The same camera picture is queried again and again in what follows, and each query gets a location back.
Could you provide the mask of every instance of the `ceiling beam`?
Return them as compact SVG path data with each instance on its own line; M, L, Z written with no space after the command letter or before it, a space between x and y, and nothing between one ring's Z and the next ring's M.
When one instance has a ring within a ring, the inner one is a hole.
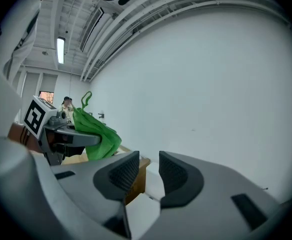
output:
M97 76L97 74L105 67L105 65L114 57L116 56L117 53L120 52L120 50L122 50L126 45L128 45L130 42L132 42L136 37L138 37L141 33L143 33L144 31L148 30L149 28L151 28L152 26L158 24L159 22L164 21L165 19L173 16L173 15L178 15L184 12L187 12L189 10L192 9L198 9L200 7L204 7L204 6L209 6L209 5L220 5L220 4L229 4L229 5L241 5L241 6L251 6L253 8L256 9L260 9L260 10L265 10L266 12L269 12L275 16L277 16L278 18L282 19L283 21L287 22L287 19L285 17L283 17L282 15L280 15L278 12L272 10L271 8L268 8L265 5L262 4L258 4L256 2L251 2L251 1L245 1L245 0L213 0L213 1L205 1L205 2L200 2L200 3L194 3L192 5L189 5L187 7L184 7L182 9L178 9L175 10L173 12L170 12L168 14L166 14L165 16L153 21L152 23L148 24L147 26L145 26L144 28L140 29L139 31L137 31L127 42L125 42L118 50L116 50L105 62L104 64L94 73L94 75L90 78L90 82L92 80L94 80L94 78Z
M82 0L81 1L81 4L80 4L80 7L77 11L77 14L76 14L76 17L72 23L72 27L71 27L71 31L70 31L70 35L69 35L69 41L68 41L68 49L67 49L67 54L70 52L70 47L71 47L71 41L72 41L72 37L73 37L73 32L74 32L74 28L75 28L75 25L76 25L76 21L77 21L77 18L78 16L80 15L81 13L81 10L83 9L83 6L85 4L86 0Z
M55 51L52 52L54 67L58 70L56 43L59 35L60 19L62 15L63 4L65 0L52 0L50 13L50 45Z
M38 69L52 70L52 71L64 72L64 73L80 76L80 74L77 74L77 73L74 73L74 72L69 72L69 71L65 71L65 70L61 70L61 69L55 69L53 64L47 63L47 62L38 62L38 61L30 60L30 59L25 59L23 61L22 65L26 66L26 67L33 67L33 68L38 68Z
M88 59L86 61L86 64L83 68L83 71L81 73L81 77L80 80L82 81L84 78L84 75L86 73L86 70L91 62L91 60L93 59L93 57L96 55L97 51L101 48L100 46L102 45L102 43L104 42L104 40L106 39L106 37L108 36L108 34L110 32L113 31L113 29L118 26L119 22L121 20L123 20L127 15L129 15L133 10L135 10L138 6L140 6L141 4L145 3L148 0L136 0L135 2L133 2L130 6L128 6L106 29L106 31L101 35L100 39L97 41L96 45L94 46L94 48L92 49L92 51L90 52L90 54L88 54ZM90 74L92 70L92 67L90 67L88 69L89 72L87 72L85 80L87 79L88 75Z
M89 74L92 71L93 66L96 64L96 62L98 61L98 59L101 59L101 56L103 55L103 53L107 50L107 48L112 45L113 42L116 41L116 39L122 34L122 32L125 31L125 29L127 29L131 24L133 24L135 21L139 20L141 17L143 17L144 15L148 14L150 11L155 10L156 8L159 8L160 6L163 6L167 3L173 2L176 0L159 0L157 2L154 2L152 5L144 8L143 10L139 11L137 14L135 14L132 18L130 18L128 21L126 21L122 26L120 26L120 28L118 28L116 30L115 33L113 33L110 38L103 44L103 46L101 45L101 42L104 41L105 39L105 33L108 33L109 28L112 26L112 24L121 16L121 14L113 21L113 23L108 27L108 29L104 32L104 34L101 36L101 38L98 40L96 46L92 49L91 54L88 57L88 61L85 64L85 67L82 71L82 76L80 77L80 79L82 80L83 75L85 74L87 68L87 73L86 76L84 78L84 81L86 81L86 79L88 78ZM265 0L268 2L273 3L274 5L277 5L277 2L275 2L274 0ZM94 59L92 60L91 65L89 66L89 63L91 62L90 59L94 56Z

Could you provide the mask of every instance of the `window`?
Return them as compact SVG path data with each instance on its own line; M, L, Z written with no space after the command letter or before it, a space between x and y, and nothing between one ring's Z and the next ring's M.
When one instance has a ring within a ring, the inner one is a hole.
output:
M49 91L40 91L39 97L43 98L45 101L49 102L50 104L53 104L54 99L54 93Z

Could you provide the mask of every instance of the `black strap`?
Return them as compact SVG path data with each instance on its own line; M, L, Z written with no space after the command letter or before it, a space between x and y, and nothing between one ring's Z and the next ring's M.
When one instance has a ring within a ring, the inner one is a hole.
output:
M40 14L40 10L37 11L35 17L31 20L31 22L29 23L26 32L24 34L24 36L20 39L18 45L16 46L15 50L18 50L19 48L22 47L23 43L25 42L26 38L29 36L30 32L32 31L33 27L35 26L35 23L37 21L38 15Z

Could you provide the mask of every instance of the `person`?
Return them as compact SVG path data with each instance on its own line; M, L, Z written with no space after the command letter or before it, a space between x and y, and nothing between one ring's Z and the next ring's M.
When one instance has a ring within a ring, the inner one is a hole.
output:
M72 118L71 112L74 111L72 104L73 104L73 100L70 97L66 96L58 110L64 111L66 114L66 117L71 119Z
M12 83L34 45L41 1L18 0L0 23L0 137L8 136L17 142L23 126L13 122L22 107L22 99ZM9 102L2 102L3 97ZM27 147L40 150L32 135Z

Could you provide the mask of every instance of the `black rubber pad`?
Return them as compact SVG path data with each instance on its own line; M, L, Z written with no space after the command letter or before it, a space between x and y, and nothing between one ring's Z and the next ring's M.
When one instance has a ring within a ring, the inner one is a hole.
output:
M162 209L187 205L204 187L204 177L197 168L165 151L159 152L159 174L165 189Z
M73 171L68 170L68 171L64 171L61 173L56 173L55 177L57 180L60 180L60 179L67 178L67 177L72 176L72 175L75 175L75 173Z
M137 177L139 165L140 153L139 151L134 151L126 157L101 168L93 177L95 187L106 199L121 203L117 213L106 221L103 226L128 239L131 238L131 231L124 199Z
M233 195L231 199L252 231L267 221L267 217L246 194Z

